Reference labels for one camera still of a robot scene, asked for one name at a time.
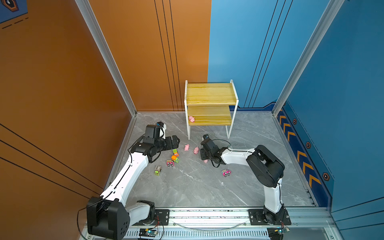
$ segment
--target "wooden shelf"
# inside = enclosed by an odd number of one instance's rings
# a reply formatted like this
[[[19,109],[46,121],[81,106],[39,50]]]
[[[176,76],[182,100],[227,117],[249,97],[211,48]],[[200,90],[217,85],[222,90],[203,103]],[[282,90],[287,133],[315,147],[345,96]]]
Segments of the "wooden shelf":
[[[238,101],[233,80],[229,83],[188,83],[185,81],[184,106],[188,140],[190,140],[191,126],[225,126],[227,138],[229,138]],[[230,105],[235,106],[233,117],[229,111]],[[190,122],[189,116],[193,116],[195,122]]]
[[[187,106],[236,105],[231,83],[190,83],[187,88]]]
[[[188,115],[194,116],[191,126],[223,126],[231,125],[229,106],[188,106]]]

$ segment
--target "orange wall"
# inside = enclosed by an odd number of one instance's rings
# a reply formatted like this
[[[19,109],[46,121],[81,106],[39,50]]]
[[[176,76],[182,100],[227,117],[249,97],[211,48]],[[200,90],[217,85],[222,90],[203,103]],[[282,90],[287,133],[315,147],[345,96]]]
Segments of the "orange wall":
[[[0,25],[0,124],[94,183],[0,125],[2,238],[75,239],[77,210],[102,192],[131,116],[74,0],[27,4]]]
[[[206,83],[211,0],[90,1],[138,111],[184,110]]]

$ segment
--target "orange chevron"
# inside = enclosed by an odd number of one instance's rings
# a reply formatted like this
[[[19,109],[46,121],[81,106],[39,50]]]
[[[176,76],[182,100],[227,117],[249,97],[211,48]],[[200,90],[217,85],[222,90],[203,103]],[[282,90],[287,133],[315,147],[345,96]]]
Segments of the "orange chevron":
[[[280,116],[280,125],[281,125],[281,119],[282,119],[282,118],[285,118],[285,119],[286,119],[286,116],[283,116],[283,115]]]
[[[310,174],[310,187],[311,187],[311,188],[312,188],[312,180],[315,180],[316,182],[318,182],[318,183],[321,185],[320,180],[317,179],[317,178],[315,178],[314,176],[312,176],[312,175]]]
[[[306,162],[303,162],[303,173],[304,173],[304,175],[305,175],[305,167],[309,167],[310,169],[313,170],[313,167],[312,167],[311,165],[309,165],[309,164],[306,163]]]
[[[297,161],[300,162],[299,158],[300,158],[300,155],[301,156],[304,156],[304,157],[307,157],[307,155],[303,152],[300,152],[300,151],[297,151]]]
[[[290,127],[291,125],[289,125],[288,123],[284,123],[283,126],[284,126],[283,132],[285,133],[285,127]]]
[[[290,135],[294,135],[294,136],[296,136],[295,133],[288,131],[288,142],[289,142],[289,136],[290,136]]]

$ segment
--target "robotic arm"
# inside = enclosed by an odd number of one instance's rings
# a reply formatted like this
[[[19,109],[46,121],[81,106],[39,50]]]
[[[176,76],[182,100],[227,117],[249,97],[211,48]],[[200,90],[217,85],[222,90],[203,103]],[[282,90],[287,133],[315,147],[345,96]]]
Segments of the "robotic arm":
[[[281,201],[284,164],[263,145],[247,150],[227,147],[219,149],[207,134],[203,136],[201,145],[203,147],[200,150],[202,160],[210,159],[216,164],[250,166],[257,179],[264,185],[264,221],[270,225],[280,224],[286,212]]]
[[[89,234],[121,240],[129,226],[137,222],[149,225],[154,221],[153,202],[141,200],[127,208],[125,205],[140,173],[149,163],[156,161],[157,158],[153,157],[161,151],[179,147],[179,138],[176,135],[165,137],[165,130],[166,125],[162,122],[147,125],[145,134],[132,146],[128,160],[115,180],[100,197],[92,197],[88,201],[86,210]],[[202,160],[211,159],[217,164],[250,166],[257,179],[264,185],[264,221],[271,225],[282,221],[286,209],[281,203],[280,186],[285,167],[275,155],[263,145],[247,150],[227,147],[219,149],[208,135],[204,135],[201,145]]]
[[[132,146],[129,157],[111,185],[87,204],[88,233],[109,239],[121,240],[128,227],[143,222],[151,224],[155,218],[155,204],[138,201],[125,208],[128,195],[143,169],[156,161],[161,151],[176,149],[180,139],[176,135],[165,137],[166,125],[158,122],[147,125],[145,134]]]

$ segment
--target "yellow wooden shelf board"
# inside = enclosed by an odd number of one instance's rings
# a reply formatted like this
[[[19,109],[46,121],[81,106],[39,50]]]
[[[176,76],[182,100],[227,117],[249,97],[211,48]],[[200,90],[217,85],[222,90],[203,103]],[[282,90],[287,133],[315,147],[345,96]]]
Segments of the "yellow wooden shelf board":
[[[190,126],[223,126],[231,125],[231,116],[196,116],[195,122],[189,122]]]
[[[189,83],[187,86],[187,106],[236,105],[231,83]]]
[[[226,106],[189,106],[190,116],[231,116],[228,105]]]
[[[231,112],[227,106],[189,106],[188,115],[195,118],[191,126],[231,125]]]

